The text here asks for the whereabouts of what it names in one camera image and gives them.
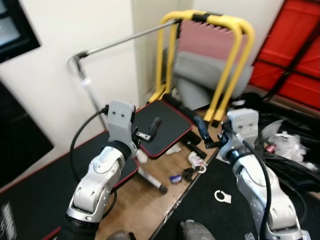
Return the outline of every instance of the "metal stand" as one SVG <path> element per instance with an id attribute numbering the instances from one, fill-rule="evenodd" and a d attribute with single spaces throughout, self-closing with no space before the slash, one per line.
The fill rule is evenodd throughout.
<path id="1" fill-rule="evenodd" d="M 80 60 L 88 57 L 89 55 L 96 54 L 98 52 L 101 52 L 101 51 L 104 51 L 104 50 L 109 49 L 111 47 L 114 47 L 116 45 L 125 43 L 129 40 L 139 38 L 141 36 L 155 32 L 159 29 L 163 29 L 167 26 L 176 24 L 178 22 L 179 22 L 179 20 L 171 20 L 171 21 L 166 22 L 165 24 L 161 24 L 159 26 L 150 28 L 150 29 L 142 31 L 142 32 L 135 33 L 130 36 L 126 36 L 124 38 L 121 38 L 117 41 L 108 43 L 106 45 L 103 45 L 100 47 L 95 47 L 90 50 L 81 51 L 81 52 L 73 55 L 68 60 L 68 64 L 71 61 L 73 61 L 75 63 L 76 69 L 77 69 L 77 75 L 81 79 L 82 86 L 84 87 L 85 91 L 89 95 L 89 98 L 90 98 L 96 111 L 99 111 L 102 107 L 100 106 L 100 104 L 98 102 L 98 98 L 96 97 L 94 90 L 91 88 L 91 80 L 87 77 L 86 72 L 85 72 Z M 107 131 L 107 124 L 105 123 L 105 120 L 103 119 L 103 117 L 101 115 L 99 115 L 99 117 L 100 117 L 100 121 L 101 121 L 103 128 Z M 163 194 L 167 193 L 168 189 L 160 181 L 158 181 L 155 177 L 146 173 L 141 167 L 139 167 L 139 169 L 138 169 L 138 174 L 140 174 L 145 180 L 147 180 L 149 183 L 151 183 L 153 186 L 155 186 L 157 189 L 159 189 Z"/>

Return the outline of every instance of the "black frame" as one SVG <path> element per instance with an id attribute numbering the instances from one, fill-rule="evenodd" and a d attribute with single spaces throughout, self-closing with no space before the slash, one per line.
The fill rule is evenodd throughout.
<path id="1" fill-rule="evenodd" d="M 2 2 L 7 10 L 0 13 L 0 19 L 11 17 L 21 35 L 19 38 L 0 46 L 0 63 L 40 47 L 19 0 L 2 0 Z"/>

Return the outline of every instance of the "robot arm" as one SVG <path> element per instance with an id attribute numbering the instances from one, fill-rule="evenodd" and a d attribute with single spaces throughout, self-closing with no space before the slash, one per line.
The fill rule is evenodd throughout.
<path id="1" fill-rule="evenodd" d="M 258 117 L 258 112 L 252 109 L 230 110 L 219 139 L 220 156 L 233 166 L 237 186 L 250 205 L 259 233 L 267 204 L 266 180 L 257 158 L 242 143 L 246 140 L 254 147 L 258 137 Z M 301 230 L 295 207 L 281 190 L 276 174 L 270 168 L 267 172 L 271 185 L 271 207 L 264 228 L 264 240 L 310 240 L 309 233 Z"/>
<path id="2" fill-rule="evenodd" d="M 108 108 L 107 146 L 89 164 L 87 174 L 77 185 L 66 211 L 58 240 L 94 240 L 113 187 L 129 157 L 135 157 L 140 140 L 152 141 L 161 119 L 156 118 L 150 134 L 131 131 L 135 106 L 112 101 Z"/>

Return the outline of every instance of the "red panel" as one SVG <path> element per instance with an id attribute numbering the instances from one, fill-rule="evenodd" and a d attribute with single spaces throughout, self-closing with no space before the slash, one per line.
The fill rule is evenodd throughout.
<path id="1" fill-rule="evenodd" d="M 263 62 L 254 65 L 250 83 L 264 89 L 271 89 L 281 76 L 283 70 Z"/>
<path id="2" fill-rule="evenodd" d="M 295 70 L 320 78 L 320 36 L 314 41 Z"/>
<path id="3" fill-rule="evenodd" d="M 320 109 L 320 81 L 292 74 L 279 94 Z"/>
<path id="4" fill-rule="evenodd" d="M 319 19 L 318 3 L 287 0 L 258 58 L 288 66 Z"/>

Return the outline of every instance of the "small white object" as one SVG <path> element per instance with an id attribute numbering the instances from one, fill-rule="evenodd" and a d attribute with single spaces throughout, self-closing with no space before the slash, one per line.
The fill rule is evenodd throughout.
<path id="1" fill-rule="evenodd" d="M 180 152 L 180 150 L 181 150 L 180 144 L 176 143 L 168 151 L 166 151 L 165 154 L 166 155 L 174 154 L 174 153 Z"/>
<path id="2" fill-rule="evenodd" d="M 318 167 L 316 165 L 314 165 L 312 162 L 308 162 L 308 161 L 303 161 L 303 162 L 299 162 L 301 165 L 305 166 L 307 169 L 313 171 L 313 172 L 317 172 L 318 171 Z"/>
<path id="3" fill-rule="evenodd" d="M 88 86 L 91 84 L 91 78 L 86 77 L 85 79 L 82 80 L 81 84 L 83 86 Z"/>
<path id="4" fill-rule="evenodd" d="M 139 163 L 141 164 L 146 164 L 147 161 L 148 161 L 148 156 L 147 154 L 145 154 L 144 151 L 142 151 L 141 149 L 138 149 L 136 151 L 136 154 L 135 154 L 136 158 L 138 159 Z"/>
<path id="5" fill-rule="evenodd" d="M 242 106 L 246 103 L 246 100 L 239 100 L 239 101 L 233 101 L 232 105 L 233 106 Z"/>
<path id="6" fill-rule="evenodd" d="M 274 152 L 276 155 L 297 163 L 303 162 L 307 148 L 300 143 L 299 135 L 290 135 L 286 131 L 283 131 L 269 137 L 268 141 L 276 145 Z"/>
<path id="7" fill-rule="evenodd" d="M 177 89 L 176 87 L 175 87 L 174 89 L 172 89 L 172 91 L 171 91 L 171 96 L 172 96 L 173 98 L 175 98 L 176 100 L 181 101 L 181 98 L 180 98 L 178 89 Z"/>
<path id="8" fill-rule="evenodd" d="M 217 196 L 218 193 L 221 193 L 223 195 L 223 199 L 218 198 L 218 196 Z M 231 195 L 226 194 L 224 191 L 221 191 L 221 190 L 215 191 L 214 198 L 218 202 L 231 204 Z"/>
<path id="9" fill-rule="evenodd" d="M 191 167 L 193 169 L 196 169 L 196 167 L 198 166 L 202 167 L 202 170 L 198 171 L 199 174 L 203 174 L 207 171 L 206 162 L 201 157 L 199 157 L 194 151 L 192 151 L 189 154 L 188 160 L 191 163 Z"/>

